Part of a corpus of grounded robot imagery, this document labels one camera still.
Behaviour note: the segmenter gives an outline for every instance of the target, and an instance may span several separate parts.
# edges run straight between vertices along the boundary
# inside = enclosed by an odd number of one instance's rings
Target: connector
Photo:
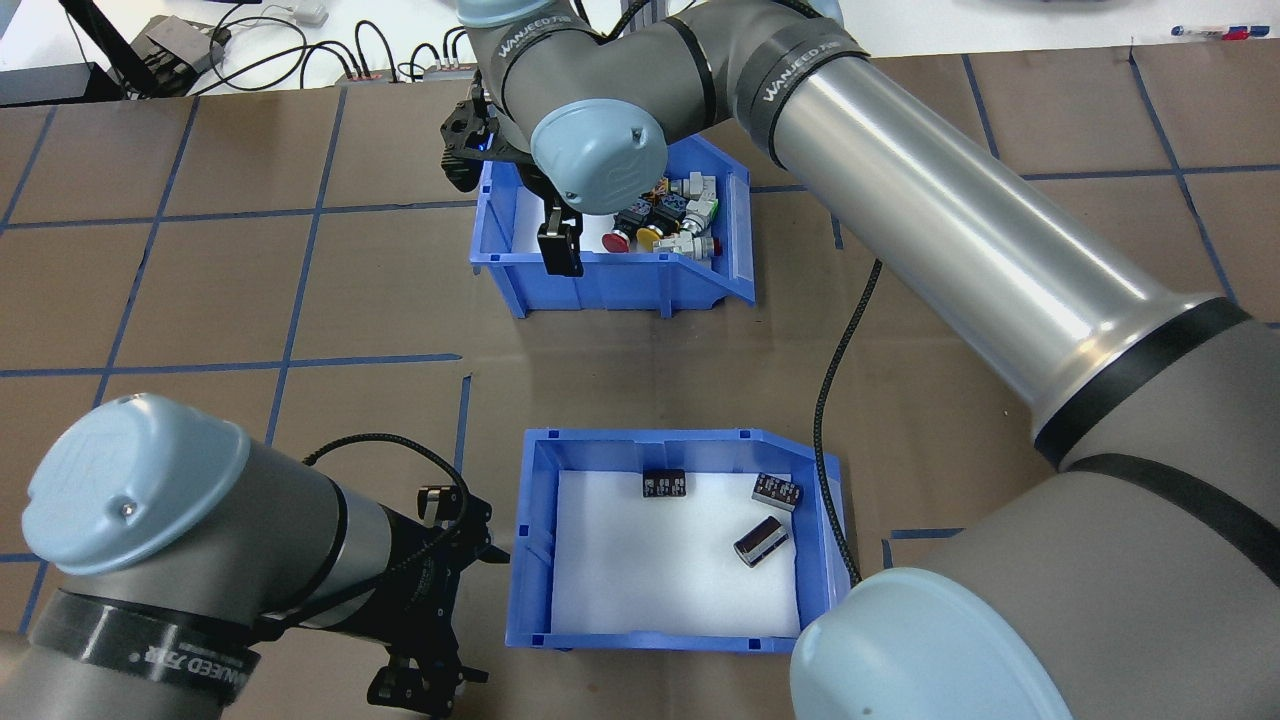
[[[320,27],[329,19],[329,8],[319,0],[301,0],[292,10],[294,22],[305,27]]]

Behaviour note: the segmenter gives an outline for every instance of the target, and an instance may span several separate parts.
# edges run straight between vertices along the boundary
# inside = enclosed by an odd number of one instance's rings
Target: cable
[[[627,5],[627,9],[622,12],[622,17],[618,18],[617,24],[613,26],[613,29],[609,31],[609,35],[604,36],[604,41],[605,42],[613,42],[614,40],[622,37],[623,31],[627,29],[627,26],[631,23],[631,20],[637,14],[640,14],[640,10],[644,10],[645,6],[649,3],[652,3],[652,1],[653,0],[634,0],[630,5]],[[772,1],[776,3],[776,4],[778,4],[778,5],[783,5],[786,8],[791,8],[792,10],[800,13],[801,15],[804,15],[806,18],[820,18],[820,17],[823,17],[822,13],[819,13],[818,10],[814,10],[812,6],[809,6],[805,3],[801,3],[800,0],[772,0]]]
[[[215,87],[218,87],[218,86],[221,86],[221,85],[230,85],[232,87],[236,87],[236,86],[234,86],[234,85],[232,85],[232,83],[230,83],[229,81],[232,81],[232,79],[236,79],[236,78],[238,78],[239,76],[242,76],[242,74],[244,74],[244,73],[247,73],[247,72],[250,72],[250,70],[252,70],[252,69],[255,69],[255,68],[259,68],[259,67],[261,67],[261,65],[265,65],[265,64],[270,63],[271,60],[279,60],[280,58],[283,58],[283,56],[288,55],[289,53],[302,53],[302,51],[305,51],[305,50],[307,50],[307,49],[310,49],[310,47],[311,47],[310,45],[301,45],[301,46],[298,46],[298,47],[289,47],[289,49],[287,49],[287,50],[280,50],[279,53],[276,53],[276,54],[274,54],[274,55],[268,55],[266,58],[262,58],[261,60],[259,60],[259,61],[256,61],[256,63],[250,63],[248,65],[244,65],[243,68],[241,68],[241,69],[236,70],[234,73],[232,73],[232,74],[227,76],[227,77],[225,77],[225,78],[223,78],[223,79],[219,79],[219,81],[218,81],[218,82],[215,82],[215,83],[210,83],[210,85],[206,85],[205,87],[201,87],[201,88],[200,88],[200,90],[197,90],[196,92],[192,92],[192,94],[191,94],[191,97],[195,97],[195,96],[197,96],[197,95],[204,95],[204,94],[209,92],[210,90],[212,90],[212,88],[215,88]],[[300,58],[298,58],[298,65],[301,65],[301,64],[302,64],[302,58],[300,56]],[[284,79],[285,79],[287,77],[289,77],[289,76],[284,76],[284,77],[282,77],[280,79],[278,79],[278,81],[273,82],[271,85],[269,85],[269,86],[266,86],[266,87],[271,87],[271,86],[275,86],[275,85],[279,85],[279,83],[280,83],[280,82],[283,82],[283,81],[284,81]],[[265,88],[255,88],[255,90],[265,90]]]
[[[417,68],[421,72],[415,73],[413,68]],[[424,68],[417,63],[396,63],[396,69],[399,70],[402,76],[407,77],[410,82],[419,82],[426,77],[426,73],[430,72],[428,68]]]
[[[383,49],[387,50],[387,64],[390,65],[388,72],[392,73],[392,82],[398,82],[396,79],[396,55],[392,54],[392,44],[387,42],[387,36],[383,35],[383,29],[375,26],[370,20],[360,20],[356,23],[356,55],[360,56],[360,67],[365,70],[365,77],[369,77],[369,63],[365,61],[365,51],[360,47],[360,28],[369,27],[378,33],[378,37],[383,41]]]
[[[462,64],[462,55],[458,55],[458,41],[462,40],[463,37],[467,38],[467,45],[470,45],[471,36],[468,36],[467,31],[463,29],[462,32],[453,36],[453,46],[451,47],[451,50],[453,50],[453,59],[457,60],[460,65]]]
[[[406,437],[402,437],[402,436],[397,436],[397,434],[392,434],[392,433],[361,433],[361,434],[355,434],[355,436],[347,436],[344,438],[338,438],[338,439],[335,439],[335,441],[333,441],[333,442],[330,442],[328,445],[325,445],[324,447],[321,447],[320,450],[316,450],[311,455],[307,455],[306,457],[302,459],[302,464],[307,465],[307,466],[315,465],[317,460],[320,460],[321,457],[324,457],[329,452],[333,452],[334,450],[338,450],[339,447],[346,447],[348,445],[356,445],[358,442],[389,442],[389,443],[394,443],[394,445],[399,445],[399,446],[407,447],[407,448],[412,450],[413,452],[417,452],[422,457],[426,457],[428,460],[430,460],[433,464],[435,464],[435,466],[438,466],[439,469],[444,470],[444,473],[447,475],[449,475],[449,479],[453,480],[453,484],[458,488],[458,496],[460,496],[458,519],[461,520],[462,518],[466,518],[467,505],[468,505],[468,502],[471,500],[471,491],[467,488],[466,480],[462,479],[462,474],[458,473],[453,468],[453,465],[449,465],[449,462],[447,460],[444,460],[443,457],[440,457],[439,455],[436,455],[431,448],[426,447],[425,445],[420,445],[417,442],[413,442],[413,441],[411,441],[411,439],[408,439]],[[296,626],[301,625],[302,623],[306,623],[307,620],[315,618],[316,615],[320,615],[321,612],[325,612],[326,610],[330,610],[330,609],[337,607],[337,606],[339,606],[339,605],[342,605],[342,603],[344,603],[344,602],[347,602],[347,601],[349,601],[352,598],[356,598],[356,597],[360,597],[360,596],[365,594],[366,592],[369,592],[369,591],[376,588],[379,584],[381,584],[387,578],[389,578],[392,575],[398,575],[399,573],[403,573],[403,571],[406,571],[406,570],[408,570],[408,569],[411,569],[411,568],[413,568],[416,565],[420,565],[422,562],[422,560],[425,560],[428,557],[428,555],[431,553],[431,551],[434,551],[435,548],[438,548],[445,541],[453,539],[453,537],[458,534],[461,527],[462,527],[461,521],[454,523],[453,525],[449,525],[447,529],[444,529],[440,534],[435,536],[435,538],[433,538],[431,541],[429,541],[421,548],[416,550],[410,556],[404,557],[403,560],[401,560],[396,565],[388,568],[387,570],[383,570],[380,574],[374,575],[372,578],[369,578],[367,580],[362,580],[362,582],[356,583],[353,585],[348,585],[347,588],[343,588],[343,589],[340,589],[340,591],[338,591],[338,592],[335,592],[333,594],[323,597],[323,598],[316,600],[314,602],[308,602],[308,603],[303,605],[302,607],[300,607],[298,610],[291,612],[289,615],[285,615],[280,620],[273,620],[273,621],[265,623],[264,625],[266,628],[270,628],[271,633],[268,637],[264,637],[265,633],[260,633],[260,637],[262,637],[262,639],[275,639],[275,638],[279,637],[279,634],[275,634],[275,633],[283,634],[284,630],[287,630],[289,628],[296,628]]]
[[[262,20],[273,22],[273,23],[288,27],[289,29],[297,32],[298,37],[302,40],[302,45],[300,47],[294,47],[294,49],[292,49],[289,51],[298,53],[298,51],[302,51],[302,50],[307,49],[307,33],[301,27],[298,27],[298,26],[296,26],[296,24],[293,24],[293,23],[291,23],[288,20],[284,20],[284,19],[280,19],[280,18],[273,18],[273,17],[269,17],[269,15],[252,15],[252,17],[248,17],[248,18],[239,18],[237,20],[227,22],[227,20],[230,19],[232,13],[234,13],[236,10],[239,10],[244,5],[246,5],[246,3],[238,3],[234,6],[232,6],[232,9],[227,10],[227,13],[221,17],[221,19],[218,20],[218,24],[215,24],[214,28],[209,32],[209,54],[210,54],[210,56],[212,56],[212,54],[214,54],[214,44],[215,44],[215,38],[218,37],[219,32],[221,32],[223,29],[229,29],[229,28],[232,28],[232,27],[234,27],[237,24],[247,23],[250,20],[257,20],[257,23],[255,23],[253,27],[256,27],[257,24],[261,24]],[[275,55],[273,55],[270,58],[270,60],[275,60],[278,58],[283,58],[289,51],[285,51],[284,54],[275,54]],[[282,82],[284,82],[285,79],[288,79],[288,77],[292,76],[294,73],[294,70],[300,69],[302,67],[302,60],[303,59],[305,59],[303,55],[298,55],[298,59],[293,63],[293,67],[291,67],[283,76],[278,77],[276,79],[274,79],[271,82],[268,82],[268,83],[264,83],[264,85],[259,85],[259,86],[253,86],[253,87],[246,87],[246,86],[236,85],[234,82],[232,82],[232,78],[239,77],[239,74],[242,74],[244,70],[247,70],[250,68],[257,68],[257,67],[265,64],[268,60],[264,59],[264,60],[260,60],[257,63],[246,65],[244,68],[242,68],[241,70],[238,70],[236,73],[232,73],[230,76],[224,76],[223,72],[221,72],[221,69],[219,69],[218,64],[214,64],[211,69],[214,70],[214,74],[218,76],[218,82],[212,83],[210,86],[206,86],[204,90],[201,90],[200,92],[196,92],[193,95],[200,95],[200,94],[207,91],[210,87],[216,87],[219,85],[227,85],[228,87],[233,87],[233,88],[243,91],[243,92],[252,92],[252,91],[257,91],[257,90],[266,90],[269,87],[275,87],[276,85],[280,85]]]
[[[351,65],[347,64],[347,60],[342,56],[342,53],[338,53],[337,50],[330,47],[330,45],[340,46],[342,44],[333,40],[321,40],[320,42],[316,42],[315,45],[307,47],[306,54],[302,55],[302,68],[298,70],[298,90],[306,90],[307,87],[307,63],[311,61],[311,55],[314,55],[316,50],[328,50],[329,53],[333,54],[334,58],[338,58],[338,61],[342,63],[342,73],[347,76],[347,79],[352,79]]]
[[[449,59],[449,37],[452,37],[454,32],[466,32],[466,31],[467,28],[462,26],[453,26],[449,29],[444,31],[444,38],[440,41],[440,51],[444,53],[445,60]]]
[[[436,65],[440,64],[440,53],[435,49],[435,46],[431,45],[430,42],[419,42],[417,47],[415,47],[413,51],[410,53],[410,55],[408,55],[408,65],[411,65],[410,70],[412,70],[412,65],[417,65],[417,54],[421,53],[422,50],[430,50],[431,51],[431,56],[435,58],[435,64]],[[422,77],[426,77],[426,68],[422,68]]]
[[[76,23],[72,22],[72,14],[68,13],[68,12],[65,12],[65,10],[63,10],[63,14],[67,15],[67,27],[72,28],[72,37],[76,38],[76,47],[81,49],[81,60],[84,60],[84,64],[87,65],[88,64],[88,55],[84,54],[84,45],[81,44],[81,41],[79,41],[79,33],[76,32]]]
[[[582,5],[582,0],[573,0],[573,9],[577,10],[577,17],[582,18],[582,22],[591,24],[591,18],[586,17],[586,6]]]
[[[849,542],[845,539],[844,528],[840,527],[836,503],[831,498],[831,486],[827,479],[827,459],[822,454],[822,416],[827,410],[827,395],[831,393],[831,383],[836,380],[840,361],[845,357],[845,351],[849,350],[849,342],[854,340],[854,332],[858,331],[858,324],[863,320],[867,304],[872,301],[872,293],[876,292],[876,282],[879,279],[881,268],[883,268],[883,264],[877,258],[876,263],[872,264],[870,274],[867,277],[867,287],[863,288],[863,297],[858,301],[858,307],[854,309],[852,316],[849,318],[845,334],[840,337],[840,342],[836,345],[836,354],[831,356],[827,375],[822,379],[822,389],[818,391],[818,404],[813,409],[813,454],[818,464],[818,489],[822,491],[822,505],[827,509],[827,520],[831,521],[831,532],[836,536],[836,548],[840,550],[840,559],[845,562],[845,569],[849,570],[850,587],[863,582],[863,575],[858,571],[858,564],[849,552]]]

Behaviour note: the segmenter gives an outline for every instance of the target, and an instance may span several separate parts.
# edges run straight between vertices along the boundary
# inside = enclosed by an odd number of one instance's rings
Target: grid line
[[[402,365],[413,363],[453,363],[462,360],[456,352],[415,355],[353,355],[347,357],[310,357],[291,360],[292,368],[334,368],[343,365]],[[115,368],[19,368],[0,370],[0,378],[65,378],[83,375],[178,375],[227,373],[237,370],[279,370],[280,360],[260,363],[207,363],[197,365],[125,365]]]
[[[49,573],[49,562],[40,561],[36,569],[36,579],[31,583],[31,593],[27,594],[27,606],[22,610],[22,620],[18,623],[18,633],[26,635],[31,628],[32,616],[36,615],[36,603],[40,602],[40,593],[45,588],[45,574]]]
[[[996,131],[991,127],[991,117],[987,115],[987,104],[982,99],[982,88],[978,87],[978,73],[973,72],[973,61],[969,59],[969,54],[965,53],[960,55],[960,61],[964,63],[964,74],[969,78],[969,91],[973,92],[973,102],[978,106],[978,120],[982,122],[982,135],[987,138],[987,150],[991,151],[991,156],[1000,159],[1000,146],[996,145]]]
[[[333,174],[333,158],[338,151],[338,135],[342,129],[342,115],[347,109],[347,88],[338,92],[338,109],[333,117],[333,131],[329,133],[329,149],[325,152],[324,172],[320,174],[320,190],[316,191],[316,204],[311,210],[311,229],[307,232],[307,249],[302,254],[302,269],[298,272],[298,288],[293,293],[293,313],[289,315],[289,331],[284,336],[284,352],[280,357],[280,374],[275,380],[275,396],[271,400],[271,414],[266,420],[265,445],[275,441],[275,425],[280,419],[280,405],[284,402],[284,386],[289,379],[289,363],[293,359],[293,342],[298,334],[298,320],[302,318],[302,300],[307,292],[307,275],[311,273],[311,258],[315,255],[316,234],[320,232],[320,218],[324,214],[324,199],[329,191],[329,176]]]
[[[840,218],[835,213],[831,214],[831,232],[836,236],[836,250],[844,250],[845,236],[840,232]]]
[[[115,340],[111,341],[111,352],[106,356],[106,373],[97,383],[97,393],[93,395],[93,406],[97,407],[106,395],[106,382],[110,379],[111,368],[120,355],[120,345],[124,343],[124,331],[129,327],[129,318],[133,315],[133,306],[142,288],[142,275],[147,270],[151,260],[151,251],[155,249],[156,236],[160,234],[160,220],[164,218],[164,209],[169,205],[169,196],[173,195],[173,183],[178,178],[178,168],[182,165],[182,155],[187,150],[187,141],[191,140],[191,128],[196,124],[196,111],[200,110],[200,97],[191,101],[191,110],[187,111],[187,126],[182,129],[182,140],[178,141],[178,151],[174,154],[173,164],[169,167],[169,177],[165,179],[164,192],[160,193],[160,205],[156,208],[155,218],[151,222],[151,231],[147,233],[147,243],[142,247],[142,259],[138,261],[138,272],[133,274],[133,287],[129,297],[124,301],[124,313],[120,314],[120,324],[115,328]]]
[[[45,146],[45,138],[49,137],[49,128],[52,127],[54,115],[56,114],[58,105],[50,105],[49,113],[45,115],[45,124],[40,126],[40,135],[36,136],[36,145],[31,147],[31,156],[27,158],[27,165],[22,168],[22,174],[18,176],[18,184],[13,188],[13,197],[9,199],[9,205],[5,206],[4,217],[0,217],[0,233],[9,227],[13,211],[18,209],[18,199],[22,197],[22,191],[27,187],[27,181],[31,179],[31,170],[36,168],[36,158],[40,156],[40,149]]]
[[[1181,165],[1178,164],[1178,154],[1174,152],[1174,146],[1169,141],[1169,133],[1165,132],[1165,126],[1160,122],[1160,114],[1156,113],[1156,105],[1151,101],[1147,83],[1142,79],[1142,68],[1138,67],[1138,59],[1134,56],[1132,47],[1129,49],[1129,69],[1133,72],[1133,81],[1138,86],[1138,95],[1142,97],[1142,104],[1147,108],[1147,115],[1156,129],[1156,136],[1160,137],[1160,146],[1164,147],[1165,155],[1169,158],[1169,165],[1172,168],[1174,179],[1178,181],[1178,188],[1183,192],[1187,209],[1190,211],[1192,219],[1196,220],[1196,229],[1199,231],[1204,252],[1213,265],[1213,272],[1217,273],[1219,282],[1222,283],[1222,291],[1226,293],[1228,300],[1238,302],[1235,290],[1231,288],[1231,282],[1226,277],[1226,269],[1222,266],[1222,260],[1217,256],[1217,250],[1213,247],[1213,240],[1208,234],[1204,218],[1201,218],[1199,210],[1196,209],[1196,200],[1192,197],[1190,187],[1187,184],[1187,177],[1183,174]]]
[[[467,450],[467,414],[471,407],[471,375],[462,377],[462,393],[458,398],[458,432],[453,441],[453,469],[462,473],[462,459]]]

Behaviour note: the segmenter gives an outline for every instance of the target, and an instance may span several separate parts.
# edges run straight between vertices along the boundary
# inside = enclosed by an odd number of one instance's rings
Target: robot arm
[[[216,719],[250,646],[298,623],[387,647],[375,705],[447,717],[486,678],[458,657],[453,602],[465,568],[507,555],[465,486],[424,488],[425,527],[230,423],[133,396],[59,438],[28,493],[27,542],[72,577],[0,691],[6,719]]]
[[[562,1],[458,4],[503,133],[570,205],[621,210],[668,142],[736,118],[1030,406],[1062,473],[812,624],[797,716],[1274,715],[1280,338],[1162,287],[813,14],[717,0],[602,45]]]

